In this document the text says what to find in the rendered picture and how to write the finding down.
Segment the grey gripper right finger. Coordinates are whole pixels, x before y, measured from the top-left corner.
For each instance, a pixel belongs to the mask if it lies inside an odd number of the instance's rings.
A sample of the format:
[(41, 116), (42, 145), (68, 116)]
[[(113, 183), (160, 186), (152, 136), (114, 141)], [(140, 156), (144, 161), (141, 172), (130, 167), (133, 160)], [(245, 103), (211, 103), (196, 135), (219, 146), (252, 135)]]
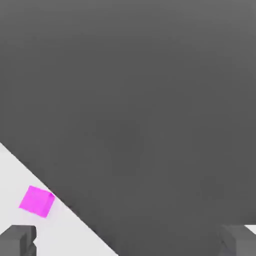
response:
[(245, 225), (221, 225), (219, 256), (256, 256), (256, 234)]

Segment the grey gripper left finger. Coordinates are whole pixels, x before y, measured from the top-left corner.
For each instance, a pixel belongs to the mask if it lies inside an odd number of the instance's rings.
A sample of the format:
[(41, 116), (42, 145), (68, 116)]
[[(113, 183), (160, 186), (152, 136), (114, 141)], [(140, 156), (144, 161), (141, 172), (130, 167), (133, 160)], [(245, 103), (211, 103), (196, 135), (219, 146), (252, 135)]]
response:
[(0, 256), (37, 256), (34, 225), (11, 225), (0, 234)]

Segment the small magenta cube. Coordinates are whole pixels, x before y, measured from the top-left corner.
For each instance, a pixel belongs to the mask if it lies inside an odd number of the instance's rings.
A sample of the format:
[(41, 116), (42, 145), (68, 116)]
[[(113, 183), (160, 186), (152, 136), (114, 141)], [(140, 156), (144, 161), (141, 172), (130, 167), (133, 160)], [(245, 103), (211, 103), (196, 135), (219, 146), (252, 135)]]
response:
[(46, 218), (55, 198), (51, 192), (30, 185), (21, 200), (19, 208), (39, 217)]

